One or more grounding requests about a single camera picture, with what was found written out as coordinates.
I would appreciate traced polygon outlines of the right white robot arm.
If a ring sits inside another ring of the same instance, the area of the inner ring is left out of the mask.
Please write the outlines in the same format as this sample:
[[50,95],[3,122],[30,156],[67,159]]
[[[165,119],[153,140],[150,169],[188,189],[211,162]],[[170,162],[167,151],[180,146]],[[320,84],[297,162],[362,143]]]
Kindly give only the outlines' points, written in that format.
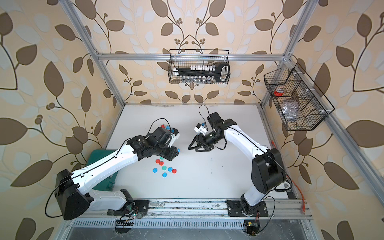
[[276,189],[287,180],[281,153],[276,148],[268,149],[249,137],[232,119],[223,120],[215,112],[207,117],[212,127],[207,132],[205,127],[198,124],[195,131],[198,133],[189,150],[196,152],[210,152],[215,144],[224,140],[232,143],[252,162],[251,180],[253,186],[241,196],[243,211],[249,210],[259,204],[271,190]]

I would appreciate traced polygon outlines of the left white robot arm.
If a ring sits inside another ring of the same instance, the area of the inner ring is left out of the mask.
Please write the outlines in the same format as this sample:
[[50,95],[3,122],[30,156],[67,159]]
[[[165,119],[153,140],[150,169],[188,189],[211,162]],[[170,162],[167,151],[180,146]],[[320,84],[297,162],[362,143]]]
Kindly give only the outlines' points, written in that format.
[[98,191],[95,186],[121,169],[151,156],[172,161],[179,152],[173,144],[180,136],[177,129],[158,127],[146,136],[135,136],[101,160],[70,172],[57,174],[54,196],[62,217],[69,221],[89,211],[107,210],[110,215],[126,215],[134,208],[134,200],[125,189]]

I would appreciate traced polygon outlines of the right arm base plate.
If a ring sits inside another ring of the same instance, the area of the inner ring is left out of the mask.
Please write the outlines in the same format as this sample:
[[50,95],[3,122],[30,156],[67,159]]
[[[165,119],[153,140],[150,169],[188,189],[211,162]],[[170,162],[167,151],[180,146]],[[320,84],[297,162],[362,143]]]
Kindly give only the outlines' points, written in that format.
[[227,200],[227,209],[229,217],[268,217],[268,209],[264,201],[254,206],[249,206],[245,200]]

